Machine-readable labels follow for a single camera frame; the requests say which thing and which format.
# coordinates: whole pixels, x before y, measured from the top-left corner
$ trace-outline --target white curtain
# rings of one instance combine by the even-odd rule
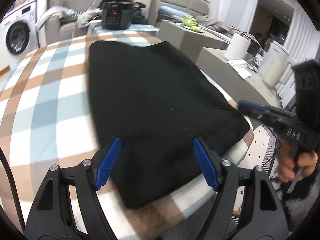
[[[249,32],[258,0],[210,0],[210,14],[241,31]]]
[[[316,49],[311,47],[318,46],[319,41],[315,41],[314,39],[319,40],[319,33],[306,12],[297,2],[284,47],[290,53],[291,57],[296,60],[297,64],[299,64],[307,59],[315,58]],[[285,106],[295,94],[294,80],[294,74],[293,71],[291,71],[291,75],[286,84],[278,84],[276,86],[278,95],[283,99],[283,106]]]

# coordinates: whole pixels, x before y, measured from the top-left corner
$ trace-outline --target white paper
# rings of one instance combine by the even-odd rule
[[[246,79],[251,76],[251,73],[246,70],[247,63],[245,60],[228,60],[227,63],[234,68],[235,71],[238,72],[239,76],[243,79]]]

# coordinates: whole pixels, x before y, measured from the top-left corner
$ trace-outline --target gray box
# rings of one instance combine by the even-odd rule
[[[263,81],[262,77],[247,68],[251,76],[243,79],[226,62],[224,50],[203,48],[196,65],[205,72],[219,86],[225,90],[236,102],[247,100],[259,105],[275,106],[282,108],[280,98],[277,93],[270,89]],[[253,129],[256,129],[261,122],[250,119]]]
[[[219,37],[209,33],[196,33],[171,21],[162,20],[158,38],[168,41],[194,63],[197,62],[203,47],[227,49],[228,44]]]

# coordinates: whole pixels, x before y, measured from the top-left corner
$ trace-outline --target table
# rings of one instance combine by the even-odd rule
[[[168,20],[161,21],[158,37],[161,41],[170,42],[194,63],[197,62],[203,47],[214,49],[227,49],[228,47],[225,41],[212,33],[207,31],[197,33]]]
[[[130,32],[88,35],[50,44],[29,53],[10,74],[0,93],[0,145],[12,169],[25,220],[51,165],[75,166],[90,159],[98,149],[87,95],[88,51],[97,40],[121,41],[136,46],[160,42],[147,33]],[[209,80],[234,106],[234,100]],[[253,131],[250,130],[225,158],[239,164],[252,140]],[[0,181],[4,210],[19,227],[2,166]],[[139,240],[155,237],[174,227],[202,206],[214,191],[200,175],[137,210],[123,206],[111,179],[97,194],[116,236]],[[75,188],[71,186],[70,195],[77,227],[86,232]]]
[[[154,27],[153,25],[147,25],[147,24],[132,24],[126,30],[114,31],[114,30],[103,29],[101,25],[101,20],[93,20],[90,22],[87,35],[108,33],[108,32],[123,33],[127,31],[145,32],[145,33],[149,33],[152,36],[158,37],[159,28]]]
[[[255,73],[248,67],[247,71],[251,76],[243,79],[227,63],[224,57],[225,50],[203,48],[196,65],[206,72],[210,77],[224,88],[224,90],[236,101],[247,100],[259,105],[281,107],[280,99],[276,91],[269,88],[263,81],[260,74]],[[253,129],[256,129],[261,122],[250,119]]]

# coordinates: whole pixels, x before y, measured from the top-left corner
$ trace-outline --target metal screw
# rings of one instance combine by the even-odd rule
[[[50,171],[56,171],[58,169],[58,165],[54,164],[50,167]]]
[[[263,167],[260,165],[257,165],[255,168],[257,171],[264,171]]]
[[[86,160],[84,160],[83,162],[82,162],[82,165],[83,166],[89,166],[91,164],[91,160],[89,160],[89,159],[86,159]]]
[[[225,167],[229,167],[229,166],[231,166],[231,161],[224,160],[224,161],[222,161],[222,165]]]

